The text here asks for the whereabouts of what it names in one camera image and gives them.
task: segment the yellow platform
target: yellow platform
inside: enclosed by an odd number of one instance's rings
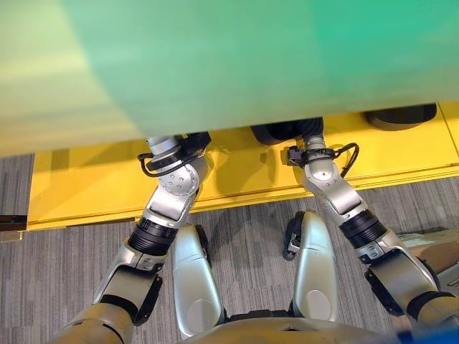
[[[377,130],[358,113],[328,116],[326,142],[360,145],[346,177],[357,189],[459,176],[458,114],[459,103],[442,104],[434,120],[397,132]],[[311,195],[301,185],[301,169],[285,165],[294,141],[263,146],[249,128],[211,137],[210,172],[192,211]],[[156,185],[136,159],[147,150],[134,140],[36,154],[28,230],[138,218]],[[336,161],[340,168],[348,157]]]

